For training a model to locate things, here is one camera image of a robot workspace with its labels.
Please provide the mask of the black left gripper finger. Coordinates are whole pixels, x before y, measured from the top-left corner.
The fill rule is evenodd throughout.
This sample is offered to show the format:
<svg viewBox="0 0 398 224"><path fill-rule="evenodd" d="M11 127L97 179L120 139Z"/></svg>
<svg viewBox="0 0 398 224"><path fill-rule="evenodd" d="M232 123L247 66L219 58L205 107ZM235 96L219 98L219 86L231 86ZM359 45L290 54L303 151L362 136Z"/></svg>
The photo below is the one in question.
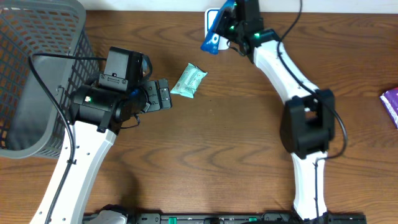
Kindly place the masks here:
<svg viewBox="0 0 398 224"><path fill-rule="evenodd" d="M152 80L146 83L149 108L147 112L160 110L159 81Z"/></svg>
<svg viewBox="0 0 398 224"><path fill-rule="evenodd" d="M159 84L159 104L161 109L170 109L172 107L172 101L169 90L169 83L167 79L158 80Z"/></svg>

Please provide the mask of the mint green wipes pack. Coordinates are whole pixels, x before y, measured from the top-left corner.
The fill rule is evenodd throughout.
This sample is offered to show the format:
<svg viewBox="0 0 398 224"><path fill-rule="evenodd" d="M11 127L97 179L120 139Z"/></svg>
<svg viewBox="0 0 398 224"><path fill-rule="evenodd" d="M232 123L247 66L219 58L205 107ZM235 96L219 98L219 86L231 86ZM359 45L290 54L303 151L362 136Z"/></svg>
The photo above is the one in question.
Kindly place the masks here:
<svg viewBox="0 0 398 224"><path fill-rule="evenodd" d="M194 98L201 81L208 73L189 63L183 71L178 82L170 91L171 94L181 95L187 98Z"/></svg>

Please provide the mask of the blue Oreo cookie pack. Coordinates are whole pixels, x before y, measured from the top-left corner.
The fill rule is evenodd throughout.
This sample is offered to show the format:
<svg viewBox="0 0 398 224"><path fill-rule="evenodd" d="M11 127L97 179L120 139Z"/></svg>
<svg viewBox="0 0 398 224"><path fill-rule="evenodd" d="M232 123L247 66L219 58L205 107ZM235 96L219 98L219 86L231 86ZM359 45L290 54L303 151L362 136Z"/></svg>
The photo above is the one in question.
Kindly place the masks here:
<svg viewBox="0 0 398 224"><path fill-rule="evenodd" d="M201 50L204 52L208 52L213 55L217 55L219 50L218 50L218 44L219 40L218 38L221 37L218 35L214 29L216 27L216 22L218 22L219 18L221 17L221 12L223 9L232 9L234 7L235 1L234 0L227 0L221 8L219 8L219 11L215 17L215 20L213 24L211 25L207 35L205 35L205 39L201 45Z"/></svg>

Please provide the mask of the red purple snack bag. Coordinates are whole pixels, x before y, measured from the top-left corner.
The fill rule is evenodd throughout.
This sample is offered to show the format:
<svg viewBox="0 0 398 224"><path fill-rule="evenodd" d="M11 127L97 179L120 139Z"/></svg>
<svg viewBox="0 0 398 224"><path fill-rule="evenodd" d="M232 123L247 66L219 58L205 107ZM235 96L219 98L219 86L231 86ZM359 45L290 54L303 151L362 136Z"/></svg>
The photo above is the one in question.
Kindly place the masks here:
<svg viewBox="0 0 398 224"><path fill-rule="evenodd" d="M387 90L380 97L382 104L387 110L389 116L391 117L392 122L395 127L398 126L398 105L397 105L397 88L393 88L391 90Z"/></svg>

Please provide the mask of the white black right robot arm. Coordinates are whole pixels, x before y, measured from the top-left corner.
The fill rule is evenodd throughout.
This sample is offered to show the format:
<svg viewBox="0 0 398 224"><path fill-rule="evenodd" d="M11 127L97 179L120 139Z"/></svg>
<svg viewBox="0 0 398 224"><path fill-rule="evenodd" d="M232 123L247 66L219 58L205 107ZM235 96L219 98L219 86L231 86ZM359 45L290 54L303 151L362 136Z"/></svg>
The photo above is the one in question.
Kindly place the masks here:
<svg viewBox="0 0 398 224"><path fill-rule="evenodd" d="M201 46L218 53L218 35L234 43L271 82L284 109L280 140L291 155L295 198L292 223L328 223L324 199L324 169L330 141L335 137L335 97L321 90L300 71L285 51L283 35L264 27L258 1L226 1L208 29Z"/></svg>

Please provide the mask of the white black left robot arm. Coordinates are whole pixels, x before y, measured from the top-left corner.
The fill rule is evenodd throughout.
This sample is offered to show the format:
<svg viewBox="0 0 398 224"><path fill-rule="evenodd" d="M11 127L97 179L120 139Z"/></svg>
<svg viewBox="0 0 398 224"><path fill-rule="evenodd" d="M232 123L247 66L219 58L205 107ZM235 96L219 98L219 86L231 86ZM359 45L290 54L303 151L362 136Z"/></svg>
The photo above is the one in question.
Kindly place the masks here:
<svg viewBox="0 0 398 224"><path fill-rule="evenodd" d="M128 213L113 207L84 215L93 184L123 122L171 106L166 79L145 82L130 92L89 85L77 89L60 157L31 222L128 223Z"/></svg>

